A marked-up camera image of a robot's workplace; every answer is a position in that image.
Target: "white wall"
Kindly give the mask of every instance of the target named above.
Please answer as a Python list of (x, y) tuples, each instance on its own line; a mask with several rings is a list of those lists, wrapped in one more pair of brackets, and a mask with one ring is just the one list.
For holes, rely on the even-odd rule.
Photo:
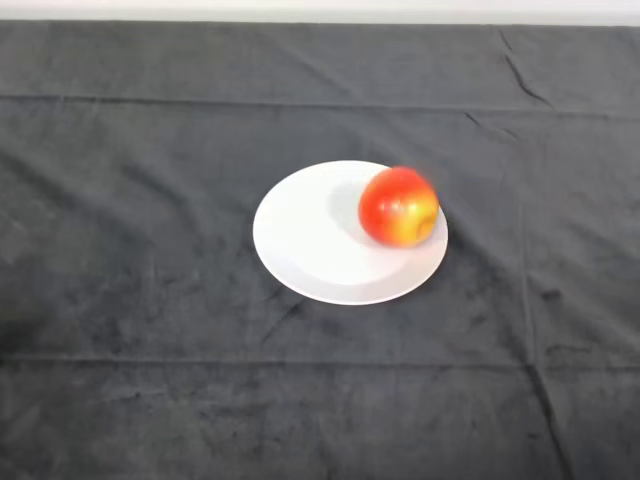
[(0, 0), (0, 18), (640, 25), (640, 0)]

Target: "plate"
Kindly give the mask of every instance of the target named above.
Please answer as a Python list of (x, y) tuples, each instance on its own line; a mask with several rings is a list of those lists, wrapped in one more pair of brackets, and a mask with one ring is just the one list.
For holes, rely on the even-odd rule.
[(273, 187), (253, 222), (267, 270), (301, 295), (338, 305), (385, 302), (424, 283), (447, 250), (442, 209), (431, 236), (408, 249), (380, 245), (358, 220), (360, 195), (386, 168), (355, 160), (321, 163)]

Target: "apple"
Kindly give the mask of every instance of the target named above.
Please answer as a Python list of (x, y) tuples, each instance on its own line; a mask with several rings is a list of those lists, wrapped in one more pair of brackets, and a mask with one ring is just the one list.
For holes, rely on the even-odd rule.
[(433, 231), (440, 203), (427, 179), (408, 167), (393, 167), (377, 174), (358, 204), (362, 228), (377, 242), (411, 247)]

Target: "white plate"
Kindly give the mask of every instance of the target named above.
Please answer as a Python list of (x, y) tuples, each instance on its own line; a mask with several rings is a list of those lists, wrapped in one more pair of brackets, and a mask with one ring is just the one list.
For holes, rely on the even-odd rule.
[(440, 209), (433, 233), (414, 248), (372, 240), (360, 226), (358, 201), (385, 168), (321, 163), (273, 187), (253, 221), (253, 241), (267, 270), (291, 290), (339, 305), (385, 302), (424, 283), (447, 250), (447, 219)]

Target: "red apple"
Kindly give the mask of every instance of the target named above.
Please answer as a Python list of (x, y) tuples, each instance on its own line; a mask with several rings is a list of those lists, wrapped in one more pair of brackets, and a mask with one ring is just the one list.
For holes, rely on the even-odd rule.
[(411, 247), (433, 231), (440, 203), (433, 186), (408, 167), (388, 168), (365, 188), (358, 205), (362, 228), (376, 241)]

